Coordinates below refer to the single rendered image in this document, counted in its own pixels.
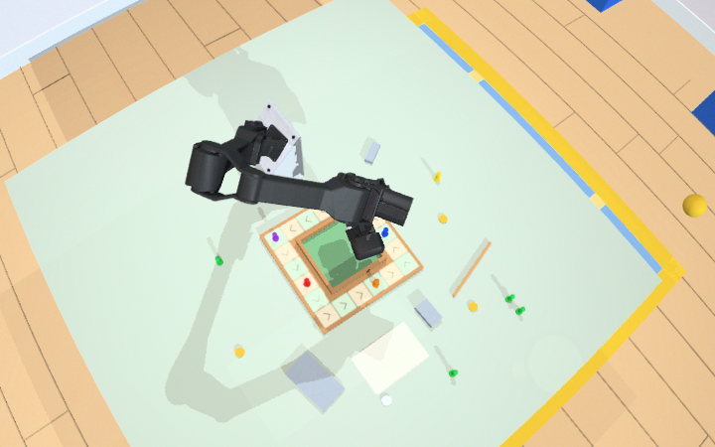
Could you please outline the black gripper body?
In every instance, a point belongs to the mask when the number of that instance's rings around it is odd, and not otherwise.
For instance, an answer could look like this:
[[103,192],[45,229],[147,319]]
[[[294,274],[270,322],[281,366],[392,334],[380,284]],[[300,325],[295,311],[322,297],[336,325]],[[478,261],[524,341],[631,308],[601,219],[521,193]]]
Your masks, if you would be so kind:
[[385,245],[379,232],[374,232],[373,225],[367,224],[346,224],[352,226],[355,239],[351,241],[351,246],[357,260],[381,254]]

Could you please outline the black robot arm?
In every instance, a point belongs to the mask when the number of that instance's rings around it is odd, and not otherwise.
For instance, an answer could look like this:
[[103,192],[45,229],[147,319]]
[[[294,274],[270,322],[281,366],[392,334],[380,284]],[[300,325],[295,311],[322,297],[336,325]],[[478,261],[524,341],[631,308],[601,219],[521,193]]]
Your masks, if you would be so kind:
[[[326,212],[343,224],[372,225],[374,217],[404,226],[414,198],[392,191],[383,178],[376,180],[339,172],[324,183],[268,175],[251,167],[261,157],[276,162],[288,139],[271,124],[245,120],[234,138],[224,142],[203,140],[193,145],[185,184],[213,202],[234,198]],[[275,161],[274,161],[275,159]],[[241,173],[236,194],[219,193],[224,175]]]

